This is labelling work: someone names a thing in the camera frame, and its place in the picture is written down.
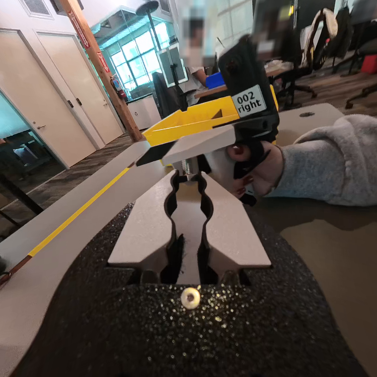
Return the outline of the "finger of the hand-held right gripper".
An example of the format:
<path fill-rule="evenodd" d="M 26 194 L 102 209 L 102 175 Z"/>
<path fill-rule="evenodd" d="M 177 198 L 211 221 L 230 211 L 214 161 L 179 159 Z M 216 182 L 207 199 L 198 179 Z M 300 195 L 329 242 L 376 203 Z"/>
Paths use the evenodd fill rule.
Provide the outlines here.
<path fill-rule="evenodd" d="M 217 127 L 211 130 L 191 134 L 178 139 L 164 155 L 165 165 L 193 158 L 234 144 L 234 127 Z"/>
<path fill-rule="evenodd" d="M 176 141 L 171 141 L 150 147 L 148 151 L 135 162 L 135 166 L 140 167 L 161 160 L 175 144 Z"/>

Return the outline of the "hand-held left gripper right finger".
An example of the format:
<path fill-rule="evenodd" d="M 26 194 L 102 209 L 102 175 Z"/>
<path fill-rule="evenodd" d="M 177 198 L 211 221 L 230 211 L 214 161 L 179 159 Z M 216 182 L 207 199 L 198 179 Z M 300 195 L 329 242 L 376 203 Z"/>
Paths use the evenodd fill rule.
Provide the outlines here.
<path fill-rule="evenodd" d="M 200 274 L 270 268 L 272 263 L 241 201 L 205 172 L 198 175 L 198 190 L 206 217 L 198 250 Z"/>

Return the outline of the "yellow plastic bin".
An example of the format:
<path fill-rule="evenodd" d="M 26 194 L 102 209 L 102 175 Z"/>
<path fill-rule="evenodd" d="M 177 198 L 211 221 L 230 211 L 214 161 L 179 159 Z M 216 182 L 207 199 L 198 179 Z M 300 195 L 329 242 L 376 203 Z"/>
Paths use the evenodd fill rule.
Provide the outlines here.
<path fill-rule="evenodd" d="M 144 136 L 150 147 L 217 127 L 234 127 L 235 143 L 275 142 L 280 123 L 274 89 L 267 85 L 266 95 L 255 85 L 234 96 L 222 97 L 176 111 L 161 120 Z"/>

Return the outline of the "steel hex bolt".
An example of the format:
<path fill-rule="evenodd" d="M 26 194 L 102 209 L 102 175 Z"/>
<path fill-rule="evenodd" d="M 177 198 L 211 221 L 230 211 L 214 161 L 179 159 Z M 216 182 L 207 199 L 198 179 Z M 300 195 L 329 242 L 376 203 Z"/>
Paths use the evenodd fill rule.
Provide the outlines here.
<path fill-rule="evenodd" d="M 199 174 L 199 164 L 197 157 L 188 158 L 181 162 L 182 172 L 180 173 L 180 182 L 194 182 Z"/>

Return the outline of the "person's right hand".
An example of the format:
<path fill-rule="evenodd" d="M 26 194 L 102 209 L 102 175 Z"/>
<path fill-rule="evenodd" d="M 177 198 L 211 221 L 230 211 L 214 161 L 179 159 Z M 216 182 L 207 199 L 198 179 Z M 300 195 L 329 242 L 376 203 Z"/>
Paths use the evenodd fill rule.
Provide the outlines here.
<path fill-rule="evenodd" d="M 226 149 L 235 167 L 242 165 L 241 178 L 231 183 L 230 193 L 240 199 L 251 187 L 256 199 L 267 195 L 282 175 L 284 162 L 281 150 L 267 141 L 236 143 Z"/>

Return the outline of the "wooden desk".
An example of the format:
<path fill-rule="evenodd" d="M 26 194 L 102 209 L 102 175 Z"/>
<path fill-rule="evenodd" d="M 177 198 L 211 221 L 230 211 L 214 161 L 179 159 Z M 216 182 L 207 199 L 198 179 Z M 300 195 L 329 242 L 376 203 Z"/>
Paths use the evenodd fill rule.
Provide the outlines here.
<path fill-rule="evenodd" d="M 275 77 L 275 76 L 277 76 L 281 73 L 287 72 L 288 70 L 289 69 L 284 69 L 284 68 L 275 69 L 275 70 L 267 70 L 266 76 L 267 77 Z M 206 89 L 206 90 L 197 92 L 197 93 L 195 93 L 194 97 L 197 98 L 197 99 L 200 99 L 200 98 L 207 97 L 209 95 L 213 95 L 213 94 L 216 94 L 216 93 L 219 93 L 219 92 L 224 92 L 226 90 L 227 90 L 227 86 L 222 85 L 222 86 L 215 87 L 215 88 L 212 88 L 212 89 Z"/>

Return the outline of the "white recycling cabinet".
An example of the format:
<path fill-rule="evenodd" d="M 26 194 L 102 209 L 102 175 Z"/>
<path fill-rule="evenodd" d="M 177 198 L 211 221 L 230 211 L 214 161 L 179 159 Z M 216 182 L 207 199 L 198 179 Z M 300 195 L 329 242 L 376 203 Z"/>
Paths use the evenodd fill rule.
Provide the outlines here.
<path fill-rule="evenodd" d="M 152 93 L 127 101 L 126 104 L 140 131 L 151 128 L 162 119 Z"/>

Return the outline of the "red fire extinguisher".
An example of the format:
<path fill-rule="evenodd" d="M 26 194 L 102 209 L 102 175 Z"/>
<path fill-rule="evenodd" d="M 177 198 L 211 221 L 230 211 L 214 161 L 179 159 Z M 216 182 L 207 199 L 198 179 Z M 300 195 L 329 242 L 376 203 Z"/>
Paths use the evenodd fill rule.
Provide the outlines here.
<path fill-rule="evenodd" d="M 122 86 L 121 82 L 119 81 L 119 78 L 118 78 L 116 73 L 114 75 L 112 75 L 112 77 L 111 77 L 111 84 L 112 84 L 114 90 L 117 92 L 119 98 L 121 98 L 121 99 L 127 98 L 125 91 L 123 89 L 123 86 Z"/>

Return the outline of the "pale jacket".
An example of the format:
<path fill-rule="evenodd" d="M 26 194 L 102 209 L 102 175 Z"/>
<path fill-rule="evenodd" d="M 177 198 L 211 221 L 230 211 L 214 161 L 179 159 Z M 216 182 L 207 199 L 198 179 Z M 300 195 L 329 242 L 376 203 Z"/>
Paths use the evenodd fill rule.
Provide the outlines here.
<path fill-rule="evenodd" d="M 314 37 L 320 22 L 323 22 L 324 37 L 319 38 L 314 46 Z M 338 23 L 334 13 L 328 8 L 321 8 L 313 18 L 309 32 L 305 38 L 301 67 L 312 66 L 314 70 L 320 69 L 328 54 L 328 45 L 338 33 Z"/>

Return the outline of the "white door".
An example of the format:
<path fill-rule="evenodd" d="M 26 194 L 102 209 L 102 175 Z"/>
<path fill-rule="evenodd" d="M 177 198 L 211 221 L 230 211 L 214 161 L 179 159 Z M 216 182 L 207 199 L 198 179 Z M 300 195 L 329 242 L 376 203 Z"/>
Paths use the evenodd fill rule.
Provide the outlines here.
<path fill-rule="evenodd" d="M 90 121 L 102 143 L 109 144 L 124 130 L 84 50 L 74 35 L 37 32 L 38 38 Z"/>
<path fill-rule="evenodd" d="M 95 152 L 18 32 L 0 33 L 0 73 L 3 93 L 65 167 Z"/>

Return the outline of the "large window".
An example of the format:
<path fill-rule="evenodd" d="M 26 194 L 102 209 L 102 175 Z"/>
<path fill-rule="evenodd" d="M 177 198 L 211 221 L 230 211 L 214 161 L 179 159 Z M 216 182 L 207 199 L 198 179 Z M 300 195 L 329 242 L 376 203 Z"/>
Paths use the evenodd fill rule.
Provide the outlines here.
<path fill-rule="evenodd" d="M 124 35 L 107 47 L 106 52 L 128 91 L 151 83 L 153 73 L 162 73 L 157 40 L 150 23 Z"/>

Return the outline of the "red arrow sign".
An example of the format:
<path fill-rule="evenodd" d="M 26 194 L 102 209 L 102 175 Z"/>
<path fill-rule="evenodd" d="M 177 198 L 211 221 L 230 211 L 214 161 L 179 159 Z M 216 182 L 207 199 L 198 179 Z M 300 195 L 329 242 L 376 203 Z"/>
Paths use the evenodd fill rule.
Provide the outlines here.
<path fill-rule="evenodd" d="M 98 58 L 99 58 L 99 60 L 101 62 L 101 65 L 104 68 L 104 70 L 106 71 L 106 73 L 111 73 L 111 71 L 110 71 L 110 69 L 109 69 L 109 67 L 108 67 L 108 65 L 106 63 L 106 60 L 103 57 L 102 52 L 101 51 L 97 51 L 96 53 L 97 53 L 97 56 L 98 56 Z"/>
<path fill-rule="evenodd" d="M 70 18 L 70 21 L 71 21 L 73 27 L 75 28 L 75 31 L 77 32 L 77 35 L 79 36 L 79 39 L 82 42 L 82 44 L 84 45 L 85 49 L 90 48 L 91 46 L 89 44 L 89 41 L 88 41 L 87 37 L 85 36 L 84 32 L 82 31 L 82 29 L 79 25 L 79 22 L 78 22 L 78 20 L 75 16 L 75 14 L 73 13 L 73 11 L 68 11 L 67 15 Z"/>

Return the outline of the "black floor lamp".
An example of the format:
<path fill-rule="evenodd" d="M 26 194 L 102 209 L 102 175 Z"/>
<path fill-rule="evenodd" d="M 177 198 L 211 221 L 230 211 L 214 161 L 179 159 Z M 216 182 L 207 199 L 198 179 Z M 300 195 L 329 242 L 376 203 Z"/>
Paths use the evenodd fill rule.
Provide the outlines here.
<path fill-rule="evenodd" d="M 150 26 L 152 28 L 153 35 L 155 37 L 155 41 L 156 41 L 156 44 L 157 44 L 158 51 L 161 51 L 161 45 L 160 45 L 158 35 L 157 35 L 156 29 L 155 29 L 155 26 L 154 26 L 152 15 L 151 15 L 151 13 L 155 12 L 158 9 L 158 7 L 159 7 L 158 1 L 155 1 L 155 0 L 146 1 L 141 6 L 139 6 L 137 8 L 136 15 L 138 17 L 148 16 Z"/>

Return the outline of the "red box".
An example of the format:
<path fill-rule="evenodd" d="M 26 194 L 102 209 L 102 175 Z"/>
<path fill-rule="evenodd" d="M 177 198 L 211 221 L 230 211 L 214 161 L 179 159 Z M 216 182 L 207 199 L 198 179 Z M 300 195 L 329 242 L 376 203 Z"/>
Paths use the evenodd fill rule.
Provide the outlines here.
<path fill-rule="evenodd" d="M 377 54 L 365 55 L 361 72 L 369 75 L 377 73 Z"/>

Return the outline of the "wooden post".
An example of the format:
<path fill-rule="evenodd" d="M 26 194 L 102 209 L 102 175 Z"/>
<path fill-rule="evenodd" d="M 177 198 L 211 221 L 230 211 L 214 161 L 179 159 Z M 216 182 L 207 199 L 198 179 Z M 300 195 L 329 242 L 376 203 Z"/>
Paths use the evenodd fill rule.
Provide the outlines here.
<path fill-rule="evenodd" d="M 101 62 L 97 56 L 97 51 L 100 51 L 99 45 L 94 37 L 94 34 L 92 33 L 87 20 L 84 17 L 84 14 L 82 12 L 82 9 L 76 0 L 62 0 L 60 1 L 62 4 L 62 7 L 66 14 L 68 11 L 73 11 L 75 14 L 79 25 L 84 32 L 85 36 L 87 37 L 90 48 L 85 49 L 90 61 L 92 62 L 94 68 L 96 69 L 96 72 L 98 73 L 101 82 L 103 83 L 107 94 L 112 102 L 112 105 L 114 109 L 116 110 L 120 120 L 122 121 L 123 125 L 125 126 L 127 132 L 129 133 L 129 136 L 131 137 L 131 140 L 133 142 L 140 142 L 145 141 L 145 136 L 140 132 L 138 129 L 132 114 L 130 110 L 128 109 L 127 104 L 125 101 L 118 97 L 117 92 L 114 90 L 112 84 L 111 84 L 111 73 L 106 73 L 104 68 L 101 65 Z"/>

